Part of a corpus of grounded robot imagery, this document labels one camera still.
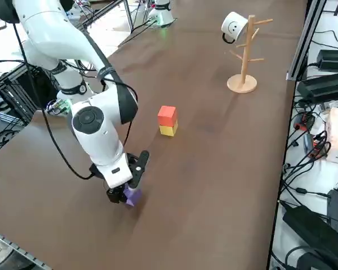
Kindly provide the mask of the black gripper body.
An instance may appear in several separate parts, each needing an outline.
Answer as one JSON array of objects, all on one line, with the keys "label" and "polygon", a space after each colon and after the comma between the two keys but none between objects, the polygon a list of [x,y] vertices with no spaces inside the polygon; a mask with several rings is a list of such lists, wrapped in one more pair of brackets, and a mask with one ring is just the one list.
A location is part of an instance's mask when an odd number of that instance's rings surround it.
[{"label": "black gripper body", "polygon": [[132,154],[124,153],[113,165],[97,165],[92,163],[90,172],[104,181],[110,193],[132,192],[138,189],[138,159]]}]

